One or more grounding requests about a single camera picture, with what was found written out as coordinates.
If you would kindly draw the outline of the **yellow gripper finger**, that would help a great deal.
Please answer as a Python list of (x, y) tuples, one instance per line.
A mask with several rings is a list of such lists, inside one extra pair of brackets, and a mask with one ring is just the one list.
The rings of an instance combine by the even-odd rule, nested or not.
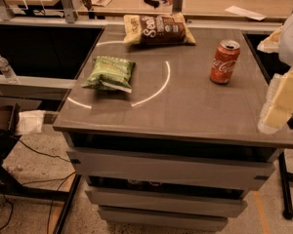
[(279, 38), (282, 27), (276, 29), (272, 34), (259, 43), (257, 50), (263, 53), (271, 54), (279, 51)]
[(283, 75), (274, 74), (258, 122), (263, 134), (275, 134), (293, 116), (293, 67)]

